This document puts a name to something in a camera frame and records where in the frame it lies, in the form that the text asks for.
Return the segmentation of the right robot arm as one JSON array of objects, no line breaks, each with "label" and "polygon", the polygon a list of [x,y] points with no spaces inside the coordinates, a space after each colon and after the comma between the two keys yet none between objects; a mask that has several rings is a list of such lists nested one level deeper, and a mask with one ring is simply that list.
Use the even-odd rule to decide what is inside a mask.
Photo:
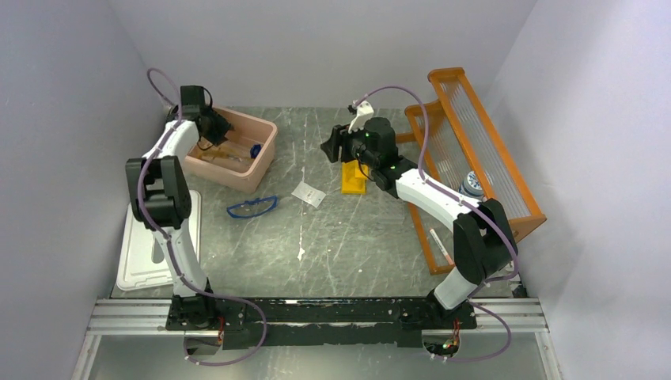
[{"label": "right robot arm", "polygon": [[400,155],[386,118],[374,117],[358,131],[336,125],[321,150],[331,163],[356,162],[370,169],[379,189],[437,219],[453,235],[454,267],[429,294],[426,315],[438,328],[457,317],[457,307],[517,257],[517,245],[502,204],[479,201],[429,177]]}]

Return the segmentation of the blue base graduated cylinder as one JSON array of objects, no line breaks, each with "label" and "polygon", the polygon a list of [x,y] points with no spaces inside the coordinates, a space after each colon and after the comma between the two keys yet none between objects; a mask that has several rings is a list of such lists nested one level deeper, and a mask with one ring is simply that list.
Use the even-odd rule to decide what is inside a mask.
[{"label": "blue base graduated cylinder", "polygon": [[260,152],[261,152],[262,149],[263,149],[263,146],[262,146],[261,144],[255,144],[255,145],[253,145],[253,146],[250,148],[250,151],[249,151],[250,158],[251,158],[252,160],[255,160],[255,159],[259,156],[259,154],[260,154]]}]

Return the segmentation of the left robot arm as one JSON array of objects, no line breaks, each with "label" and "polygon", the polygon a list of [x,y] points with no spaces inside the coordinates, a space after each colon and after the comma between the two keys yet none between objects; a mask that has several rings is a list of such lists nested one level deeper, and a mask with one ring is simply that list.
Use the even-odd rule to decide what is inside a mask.
[{"label": "left robot arm", "polygon": [[208,329],[218,321],[219,307],[195,255],[191,193],[182,163],[200,139],[214,146],[225,142],[232,126],[214,110],[205,87],[183,85],[179,95],[161,137],[142,157],[129,159],[125,173],[134,217],[152,232],[172,276],[169,320]]}]

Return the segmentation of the blue safety glasses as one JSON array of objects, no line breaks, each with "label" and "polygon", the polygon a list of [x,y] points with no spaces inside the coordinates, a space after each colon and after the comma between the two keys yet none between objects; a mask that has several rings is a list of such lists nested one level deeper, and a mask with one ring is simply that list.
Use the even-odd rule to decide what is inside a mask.
[{"label": "blue safety glasses", "polygon": [[273,211],[279,204],[277,196],[246,200],[226,208],[226,213],[233,219],[253,219]]}]

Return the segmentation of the tan rubber tubing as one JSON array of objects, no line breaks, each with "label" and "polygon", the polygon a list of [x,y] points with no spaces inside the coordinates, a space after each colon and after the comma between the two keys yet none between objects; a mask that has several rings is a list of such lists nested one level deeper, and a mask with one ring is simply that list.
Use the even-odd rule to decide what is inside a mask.
[{"label": "tan rubber tubing", "polygon": [[215,162],[216,160],[220,160],[226,162],[239,162],[242,165],[249,165],[252,162],[251,158],[243,157],[225,150],[204,150],[197,153],[196,157],[205,162]]}]

